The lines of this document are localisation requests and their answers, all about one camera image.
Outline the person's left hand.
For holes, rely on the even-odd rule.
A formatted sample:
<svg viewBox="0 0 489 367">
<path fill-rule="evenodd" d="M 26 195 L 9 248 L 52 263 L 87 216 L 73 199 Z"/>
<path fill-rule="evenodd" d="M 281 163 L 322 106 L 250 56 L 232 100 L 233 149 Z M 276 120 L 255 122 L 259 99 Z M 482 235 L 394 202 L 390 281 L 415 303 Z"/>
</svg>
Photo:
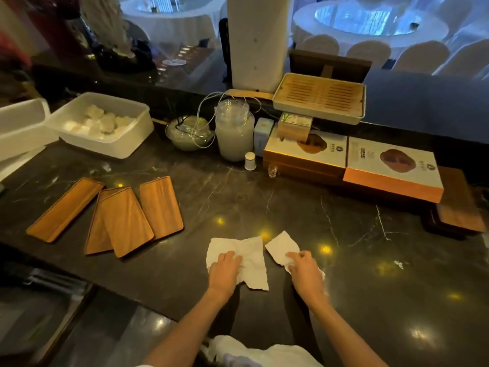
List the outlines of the person's left hand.
<svg viewBox="0 0 489 367">
<path fill-rule="evenodd" d="M 231 296 L 237 284 L 239 267 L 221 267 L 213 263 L 209 269 L 209 289 Z"/>
</svg>

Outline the person's right hand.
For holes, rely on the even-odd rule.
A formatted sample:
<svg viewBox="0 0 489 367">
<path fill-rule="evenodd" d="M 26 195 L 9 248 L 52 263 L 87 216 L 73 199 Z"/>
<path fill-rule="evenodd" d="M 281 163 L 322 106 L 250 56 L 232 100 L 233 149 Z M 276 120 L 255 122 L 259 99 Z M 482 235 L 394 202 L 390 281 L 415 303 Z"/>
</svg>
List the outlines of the person's right hand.
<svg viewBox="0 0 489 367">
<path fill-rule="evenodd" d="M 295 290 L 308 306 L 325 297 L 322 272 L 315 259 L 311 271 L 291 272 L 291 279 Z"/>
</svg>

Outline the small white paper towel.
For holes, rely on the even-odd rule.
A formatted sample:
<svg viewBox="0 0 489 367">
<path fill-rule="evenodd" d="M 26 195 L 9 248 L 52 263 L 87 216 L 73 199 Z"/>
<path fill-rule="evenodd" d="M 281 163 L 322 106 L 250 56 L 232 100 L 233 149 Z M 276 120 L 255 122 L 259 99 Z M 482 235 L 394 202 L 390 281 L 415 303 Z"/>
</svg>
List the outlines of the small white paper towel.
<svg viewBox="0 0 489 367">
<path fill-rule="evenodd" d="M 301 252 L 301 249 L 296 241 L 294 241 L 286 231 L 283 231 L 268 242 L 265 248 L 272 256 L 273 260 L 278 265 L 283 266 L 286 272 L 291 275 L 289 266 L 295 265 L 295 263 L 290 257 L 287 256 L 287 253 L 293 252 L 299 254 Z"/>
</svg>

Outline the large white paper towel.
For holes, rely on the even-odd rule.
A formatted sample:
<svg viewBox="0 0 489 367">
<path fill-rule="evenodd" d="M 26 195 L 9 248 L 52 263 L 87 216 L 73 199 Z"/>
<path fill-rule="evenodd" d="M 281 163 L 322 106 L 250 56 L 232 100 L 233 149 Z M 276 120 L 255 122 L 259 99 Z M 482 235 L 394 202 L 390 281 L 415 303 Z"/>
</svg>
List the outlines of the large white paper towel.
<svg viewBox="0 0 489 367">
<path fill-rule="evenodd" d="M 244 240 L 212 238 L 206 254 L 206 267 L 210 270 L 221 253 L 233 251 L 242 261 L 237 274 L 236 284 L 242 282 L 251 290 L 268 291 L 267 273 L 263 252 L 263 240 L 260 236 Z"/>
</svg>

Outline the person's left forearm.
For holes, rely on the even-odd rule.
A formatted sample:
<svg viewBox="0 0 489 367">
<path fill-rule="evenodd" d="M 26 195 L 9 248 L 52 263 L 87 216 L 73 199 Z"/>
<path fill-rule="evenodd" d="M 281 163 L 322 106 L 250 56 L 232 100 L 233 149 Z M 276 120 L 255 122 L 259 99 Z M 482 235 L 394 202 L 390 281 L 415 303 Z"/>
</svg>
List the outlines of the person's left forearm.
<svg viewBox="0 0 489 367">
<path fill-rule="evenodd" d="M 192 367 L 212 323 L 234 288 L 211 285 L 192 310 L 145 358 L 149 367 Z"/>
</svg>

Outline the person's white clothing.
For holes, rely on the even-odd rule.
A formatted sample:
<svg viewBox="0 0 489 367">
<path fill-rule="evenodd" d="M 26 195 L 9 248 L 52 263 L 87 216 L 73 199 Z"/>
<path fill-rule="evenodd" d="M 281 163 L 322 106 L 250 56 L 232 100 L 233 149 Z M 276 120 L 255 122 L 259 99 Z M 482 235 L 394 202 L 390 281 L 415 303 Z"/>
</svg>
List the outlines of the person's white clothing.
<svg viewBox="0 0 489 367">
<path fill-rule="evenodd" d="M 297 345 L 272 345 L 261 350 L 247 348 L 229 335 L 206 338 L 200 351 L 218 367 L 323 367 L 308 351 Z"/>
</svg>

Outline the white and gold gift box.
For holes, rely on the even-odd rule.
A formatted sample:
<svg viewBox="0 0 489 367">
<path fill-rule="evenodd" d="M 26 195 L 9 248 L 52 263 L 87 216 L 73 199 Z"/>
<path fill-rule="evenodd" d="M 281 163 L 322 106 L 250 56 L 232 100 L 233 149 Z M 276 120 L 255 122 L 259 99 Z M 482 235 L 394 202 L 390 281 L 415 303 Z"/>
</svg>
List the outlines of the white and gold gift box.
<svg viewBox="0 0 489 367">
<path fill-rule="evenodd" d="M 311 130 L 306 141 L 280 137 L 278 127 L 272 129 L 263 153 L 269 164 L 290 166 L 342 179 L 347 164 L 348 138 L 345 135 Z"/>
</svg>

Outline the white and orange gift box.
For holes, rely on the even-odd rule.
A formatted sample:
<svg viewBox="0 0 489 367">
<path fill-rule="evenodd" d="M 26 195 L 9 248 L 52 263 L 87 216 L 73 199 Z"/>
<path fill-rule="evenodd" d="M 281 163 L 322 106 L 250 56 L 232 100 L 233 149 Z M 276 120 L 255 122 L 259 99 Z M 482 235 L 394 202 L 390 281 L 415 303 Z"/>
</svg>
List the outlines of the white and orange gift box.
<svg viewBox="0 0 489 367">
<path fill-rule="evenodd" d="M 356 137 L 348 138 L 343 180 L 431 203 L 444 192 L 434 153 Z"/>
</svg>

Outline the small tan cardboard box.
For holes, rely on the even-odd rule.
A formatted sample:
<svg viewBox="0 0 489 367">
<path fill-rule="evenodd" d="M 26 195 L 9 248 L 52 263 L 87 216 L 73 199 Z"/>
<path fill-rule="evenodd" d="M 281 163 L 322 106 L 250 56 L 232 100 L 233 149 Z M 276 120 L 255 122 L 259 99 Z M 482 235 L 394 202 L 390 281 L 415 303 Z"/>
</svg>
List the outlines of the small tan cardboard box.
<svg viewBox="0 0 489 367">
<path fill-rule="evenodd" d="M 277 125 L 280 138 L 306 142 L 313 123 L 313 117 L 283 112 Z"/>
</svg>

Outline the bamboo tea tray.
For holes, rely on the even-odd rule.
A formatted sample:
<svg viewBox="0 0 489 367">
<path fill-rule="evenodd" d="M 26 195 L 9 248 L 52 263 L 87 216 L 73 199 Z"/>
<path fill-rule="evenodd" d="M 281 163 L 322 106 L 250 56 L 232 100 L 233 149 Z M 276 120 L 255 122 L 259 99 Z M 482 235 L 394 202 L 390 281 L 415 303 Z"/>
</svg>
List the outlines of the bamboo tea tray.
<svg viewBox="0 0 489 367">
<path fill-rule="evenodd" d="M 362 83 L 286 73 L 272 98 L 283 112 L 357 125 L 366 112 Z"/>
</svg>

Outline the pile of white rolled towels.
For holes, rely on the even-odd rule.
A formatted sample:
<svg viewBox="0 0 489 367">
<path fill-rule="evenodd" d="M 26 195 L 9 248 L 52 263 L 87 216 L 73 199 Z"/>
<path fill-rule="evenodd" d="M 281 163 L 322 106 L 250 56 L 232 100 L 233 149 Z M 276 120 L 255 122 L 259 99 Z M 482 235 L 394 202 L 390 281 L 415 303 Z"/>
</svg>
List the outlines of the pile of white rolled towels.
<svg viewBox="0 0 489 367">
<path fill-rule="evenodd" d="M 105 140 L 121 135 L 135 120 L 136 118 L 133 117 L 117 116 L 113 112 L 106 112 L 92 104 L 85 109 L 81 121 L 67 120 L 62 128 L 76 135 Z"/>
</svg>

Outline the white covered chair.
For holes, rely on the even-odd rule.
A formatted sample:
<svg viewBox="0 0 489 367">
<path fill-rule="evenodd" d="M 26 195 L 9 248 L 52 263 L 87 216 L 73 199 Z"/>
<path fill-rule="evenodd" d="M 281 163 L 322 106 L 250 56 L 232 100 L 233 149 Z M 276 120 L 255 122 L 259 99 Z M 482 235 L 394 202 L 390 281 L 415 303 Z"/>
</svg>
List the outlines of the white covered chair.
<svg viewBox="0 0 489 367">
<path fill-rule="evenodd" d="M 393 71 L 433 74 L 450 56 L 449 48 L 439 41 L 417 43 L 404 50 Z"/>
<path fill-rule="evenodd" d="M 337 39 L 329 35 L 314 35 L 298 42 L 296 49 L 319 54 L 339 56 L 340 45 Z"/>
<path fill-rule="evenodd" d="M 346 52 L 346 57 L 370 61 L 371 67 L 381 68 L 389 60 L 392 49 L 382 41 L 369 40 L 354 44 Z"/>
<path fill-rule="evenodd" d="M 432 75 L 473 78 L 489 65 L 489 38 L 467 44 Z"/>
</svg>

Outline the white pillar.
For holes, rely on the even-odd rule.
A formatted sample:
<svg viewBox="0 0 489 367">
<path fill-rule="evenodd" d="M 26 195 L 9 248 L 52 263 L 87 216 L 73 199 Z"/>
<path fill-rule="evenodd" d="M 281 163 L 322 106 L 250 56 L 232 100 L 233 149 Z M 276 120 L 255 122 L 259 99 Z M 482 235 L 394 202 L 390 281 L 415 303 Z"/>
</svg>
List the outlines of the white pillar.
<svg viewBox="0 0 489 367">
<path fill-rule="evenodd" d="M 226 0 L 233 89 L 275 93 L 294 0 Z"/>
</svg>

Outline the round table with white cloth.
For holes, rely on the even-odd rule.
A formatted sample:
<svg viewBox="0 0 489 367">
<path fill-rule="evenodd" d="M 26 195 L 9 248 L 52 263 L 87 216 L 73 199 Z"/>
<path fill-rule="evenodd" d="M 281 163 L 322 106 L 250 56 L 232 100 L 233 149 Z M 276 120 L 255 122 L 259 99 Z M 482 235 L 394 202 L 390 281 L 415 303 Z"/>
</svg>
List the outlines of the round table with white cloth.
<svg viewBox="0 0 489 367">
<path fill-rule="evenodd" d="M 366 4 L 358 0 L 324 0 L 306 5 L 292 18 L 296 44 L 316 35 L 327 35 L 340 46 L 381 41 L 391 48 L 408 48 L 428 41 L 443 41 L 448 25 L 434 13 L 410 3 Z"/>
<path fill-rule="evenodd" d="M 141 28 L 152 43 L 197 46 L 215 42 L 226 0 L 126 0 L 124 17 Z"/>
</svg>

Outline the dark picture frame back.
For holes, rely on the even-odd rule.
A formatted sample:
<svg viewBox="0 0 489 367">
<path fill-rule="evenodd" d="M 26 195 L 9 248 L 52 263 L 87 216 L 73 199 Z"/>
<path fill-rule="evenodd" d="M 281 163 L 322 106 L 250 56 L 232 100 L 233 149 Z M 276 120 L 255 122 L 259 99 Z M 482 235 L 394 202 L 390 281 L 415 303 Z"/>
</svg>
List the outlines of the dark picture frame back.
<svg viewBox="0 0 489 367">
<path fill-rule="evenodd" d="M 371 61 L 293 49 L 289 53 L 290 72 L 313 77 L 363 83 Z"/>
</svg>

